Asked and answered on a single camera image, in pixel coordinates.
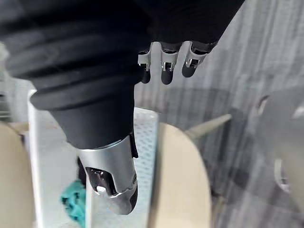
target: black fingertip pad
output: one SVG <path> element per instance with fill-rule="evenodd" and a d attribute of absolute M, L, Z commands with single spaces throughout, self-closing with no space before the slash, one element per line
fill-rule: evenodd
<path fill-rule="evenodd" d="M 195 68 L 194 67 L 187 67 L 186 66 L 186 62 L 184 63 L 181 73 L 184 77 L 191 77 L 192 75 L 194 75 L 195 72 Z"/>
<path fill-rule="evenodd" d="M 164 83 L 165 85 L 168 85 L 172 82 L 173 80 L 173 71 L 170 70 L 166 70 L 166 71 L 162 71 L 161 72 L 161 81 L 162 83 Z"/>
<path fill-rule="evenodd" d="M 151 73 L 150 71 L 144 70 L 143 77 L 142 77 L 142 83 L 147 84 L 150 82 L 151 79 Z"/>

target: metal fingertip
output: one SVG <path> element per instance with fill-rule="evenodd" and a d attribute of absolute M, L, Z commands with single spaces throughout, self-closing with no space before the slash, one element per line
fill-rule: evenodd
<path fill-rule="evenodd" d="M 166 71 L 162 71 L 161 72 L 161 81 L 162 83 L 164 83 L 165 85 L 168 85 L 172 82 L 173 80 L 173 71 L 170 70 L 166 70 Z"/>
<path fill-rule="evenodd" d="M 195 69 L 196 68 L 194 67 L 187 67 L 185 62 L 182 67 L 181 73 L 184 77 L 191 77 L 192 75 L 194 75 Z"/>

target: robotic finger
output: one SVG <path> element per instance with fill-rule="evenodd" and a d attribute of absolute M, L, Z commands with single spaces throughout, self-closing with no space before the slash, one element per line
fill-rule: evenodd
<path fill-rule="evenodd" d="M 217 42 L 204 44 L 197 41 L 191 41 L 187 52 L 186 60 L 182 68 L 184 77 L 191 77 L 196 68 L 201 64 L 208 53 L 216 46 Z"/>
<path fill-rule="evenodd" d="M 168 85 L 173 80 L 173 71 L 182 43 L 169 44 L 161 42 L 161 81 Z"/>

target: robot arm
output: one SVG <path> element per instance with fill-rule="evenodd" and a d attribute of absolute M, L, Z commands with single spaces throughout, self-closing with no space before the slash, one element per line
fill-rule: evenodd
<path fill-rule="evenodd" d="M 32 82 L 37 89 L 32 104 L 50 111 L 67 141 L 80 150 L 93 189 L 107 195 L 113 212 L 129 214 L 136 204 L 134 85 L 150 79 L 151 41 L 162 45 L 165 84 L 172 81 L 182 42 L 192 41 L 183 70 L 189 77 L 242 2 L 0 2 L 8 72 Z"/>

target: silver metal bracket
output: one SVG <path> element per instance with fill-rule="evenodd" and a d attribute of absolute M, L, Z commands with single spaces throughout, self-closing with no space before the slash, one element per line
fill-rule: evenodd
<path fill-rule="evenodd" d="M 138 54 L 138 65 L 145 68 L 146 71 L 150 71 L 151 67 L 151 48 L 152 44 L 150 45 L 150 48 L 148 50 L 142 51 Z"/>
<path fill-rule="evenodd" d="M 170 71 L 174 70 L 178 54 L 179 54 L 178 51 L 173 52 L 173 51 L 166 51 L 161 49 L 162 71 L 166 71 L 167 69 L 169 69 Z"/>
<path fill-rule="evenodd" d="M 130 136 L 106 147 L 80 150 L 79 158 L 96 194 L 107 198 L 109 209 L 129 214 L 137 200 L 137 177 Z"/>

